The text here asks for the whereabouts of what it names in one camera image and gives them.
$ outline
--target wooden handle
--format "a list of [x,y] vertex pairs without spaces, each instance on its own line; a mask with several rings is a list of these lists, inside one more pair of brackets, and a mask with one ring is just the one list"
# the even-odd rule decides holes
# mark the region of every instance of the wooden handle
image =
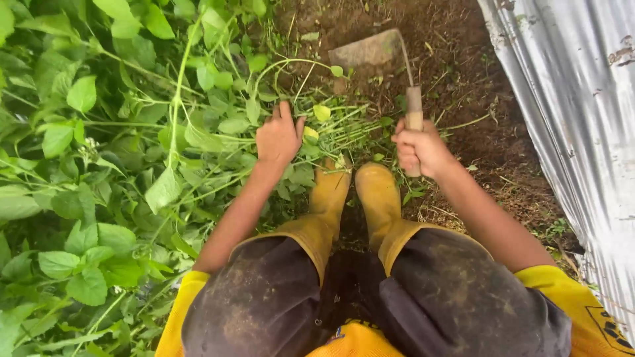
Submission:
[[[423,131],[424,110],[421,104],[421,87],[409,87],[406,90],[406,129]],[[406,170],[409,177],[421,176],[421,167],[415,166]]]

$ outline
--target silver metal sheet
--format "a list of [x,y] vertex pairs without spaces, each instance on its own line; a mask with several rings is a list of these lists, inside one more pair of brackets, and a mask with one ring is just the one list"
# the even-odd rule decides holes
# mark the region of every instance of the silver metal sheet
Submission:
[[635,1],[478,0],[581,273],[635,341]]

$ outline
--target dark shorts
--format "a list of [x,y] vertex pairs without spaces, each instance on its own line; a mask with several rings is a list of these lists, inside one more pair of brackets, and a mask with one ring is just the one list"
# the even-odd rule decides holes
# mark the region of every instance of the dark shorts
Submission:
[[185,355],[305,356],[349,318],[376,324],[406,356],[548,356],[571,351],[571,321],[477,243],[421,229],[391,276],[373,253],[330,257],[324,286],[287,237],[232,254],[192,303]]

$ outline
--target brown dirt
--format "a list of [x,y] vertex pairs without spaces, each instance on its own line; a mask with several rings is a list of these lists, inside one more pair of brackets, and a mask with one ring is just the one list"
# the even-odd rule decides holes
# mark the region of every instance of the brown dirt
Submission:
[[[478,3],[473,0],[287,0],[277,14],[276,27],[289,42],[301,44],[298,57],[328,61],[328,50],[364,37],[398,28],[406,43],[415,85],[422,87],[424,115],[439,120],[441,132],[451,134],[448,147],[466,166],[475,165],[476,180],[508,212],[527,228],[544,232],[564,217],[542,175],[531,138],[514,99],[507,77],[494,54]],[[317,41],[300,36],[319,32]],[[304,77],[311,65],[295,63],[294,74]],[[333,80],[328,69],[315,68],[309,85],[330,83],[337,94],[359,95],[374,103],[374,115],[398,118],[398,96],[405,93],[408,78],[401,61],[383,68],[358,68],[348,83]],[[489,114],[476,124],[469,123]],[[357,157],[358,163],[370,160]],[[388,165],[393,157],[387,155]],[[403,207],[408,219],[424,220],[465,231],[465,227],[443,199],[433,182],[423,179],[414,185],[429,185],[425,196]],[[407,193],[403,186],[402,195]],[[356,201],[353,193],[349,199]],[[342,239],[338,246],[364,247],[366,228],[359,202],[344,210]],[[577,248],[571,234],[562,239],[567,250]]]

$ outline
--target hand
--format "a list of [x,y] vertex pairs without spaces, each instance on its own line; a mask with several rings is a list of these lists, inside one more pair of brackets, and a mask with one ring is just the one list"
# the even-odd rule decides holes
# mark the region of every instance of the hand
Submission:
[[432,121],[424,120],[423,131],[405,130],[405,127],[406,121],[402,118],[397,123],[395,135],[391,137],[397,143],[397,157],[402,169],[409,170],[420,165],[423,175],[437,180],[440,173],[458,163]]
[[302,145],[302,133],[306,117],[293,125],[289,103],[275,106],[273,115],[256,130],[258,161],[264,166],[282,172],[295,157]]

